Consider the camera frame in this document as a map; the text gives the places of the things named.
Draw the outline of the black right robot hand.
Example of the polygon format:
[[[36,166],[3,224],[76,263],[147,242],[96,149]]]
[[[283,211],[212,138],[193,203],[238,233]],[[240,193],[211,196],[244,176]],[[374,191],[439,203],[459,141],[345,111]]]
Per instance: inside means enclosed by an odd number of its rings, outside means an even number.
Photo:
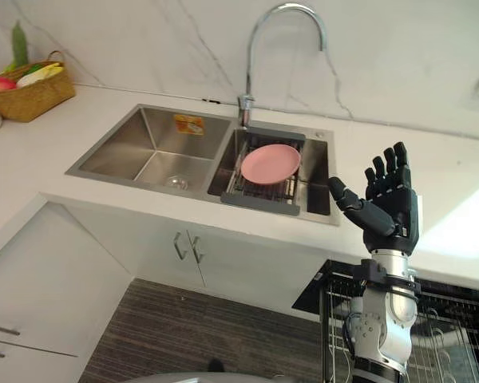
[[[369,252],[400,251],[410,256],[418,243],[418,197],[412,188],[406,147],[402,142],[373,158],[365,170],[365,196],[358,197],[338,177],[328,186],[342,213],[363,231]]]

